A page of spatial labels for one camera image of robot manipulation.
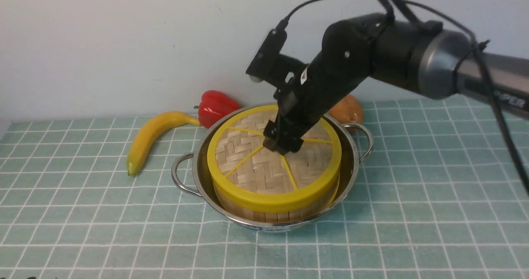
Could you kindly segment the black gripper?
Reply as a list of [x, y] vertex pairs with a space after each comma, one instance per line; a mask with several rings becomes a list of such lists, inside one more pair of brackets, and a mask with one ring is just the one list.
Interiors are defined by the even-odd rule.
[[372, 73], [372, 48], [385, 21], [384, 14], [368, 14], [327, 27], [321, 51], [276, 91], [279, 111], [263, 129], [263, 147], [299, 152], [302, 136]]

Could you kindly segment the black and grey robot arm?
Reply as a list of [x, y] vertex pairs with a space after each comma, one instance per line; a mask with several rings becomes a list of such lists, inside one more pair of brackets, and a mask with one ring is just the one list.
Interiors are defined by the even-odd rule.
[[309, 64], [280, 53], [287, 34], [269, 32], [246, 74], [276, 87], [276, 119], [264, 129], [266, 149], [296, 153], [302, 137], [366, 78], [433, 100], [455, 94], [488, 102], [470, 40], [440, 27], [421, 31], [384, 14], [337, 21]]

